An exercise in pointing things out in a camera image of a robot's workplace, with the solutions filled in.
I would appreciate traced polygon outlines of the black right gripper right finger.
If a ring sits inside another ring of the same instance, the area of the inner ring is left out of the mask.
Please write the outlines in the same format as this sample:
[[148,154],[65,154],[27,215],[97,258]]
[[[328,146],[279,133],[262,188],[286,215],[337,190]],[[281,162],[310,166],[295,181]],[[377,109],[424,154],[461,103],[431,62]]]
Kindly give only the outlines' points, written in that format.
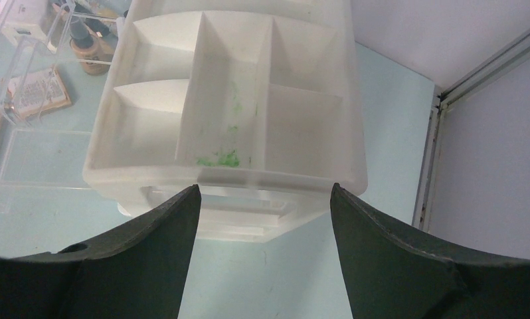
[[354,318],[530,318],[530,260],[457,245],[335,184],[331,223]]

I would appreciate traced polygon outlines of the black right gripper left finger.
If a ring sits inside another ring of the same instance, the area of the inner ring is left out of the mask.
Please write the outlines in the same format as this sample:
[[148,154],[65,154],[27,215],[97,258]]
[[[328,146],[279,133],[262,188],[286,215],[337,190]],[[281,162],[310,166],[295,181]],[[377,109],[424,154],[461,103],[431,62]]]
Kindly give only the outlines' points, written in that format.
[[57,253],[0,257],[0,318],[177,318],[200,212],[192,185]]

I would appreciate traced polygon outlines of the white plastic drawer organizer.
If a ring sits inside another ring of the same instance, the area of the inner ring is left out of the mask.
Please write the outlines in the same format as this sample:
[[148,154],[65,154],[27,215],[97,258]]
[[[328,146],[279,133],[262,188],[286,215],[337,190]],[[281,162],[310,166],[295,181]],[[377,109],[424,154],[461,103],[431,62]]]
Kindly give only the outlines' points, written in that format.
[[138,217],[201,192],[200,239],[265,243],[369,184],[350,1],[133,1],[82,177]]

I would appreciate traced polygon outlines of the clear acrylic drawer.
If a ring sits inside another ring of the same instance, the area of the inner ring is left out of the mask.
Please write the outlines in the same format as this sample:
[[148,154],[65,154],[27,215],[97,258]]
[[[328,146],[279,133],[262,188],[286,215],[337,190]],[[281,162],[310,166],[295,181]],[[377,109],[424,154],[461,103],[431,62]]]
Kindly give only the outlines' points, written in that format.
[[83,189],[128,1],[0,1],[0,187]]

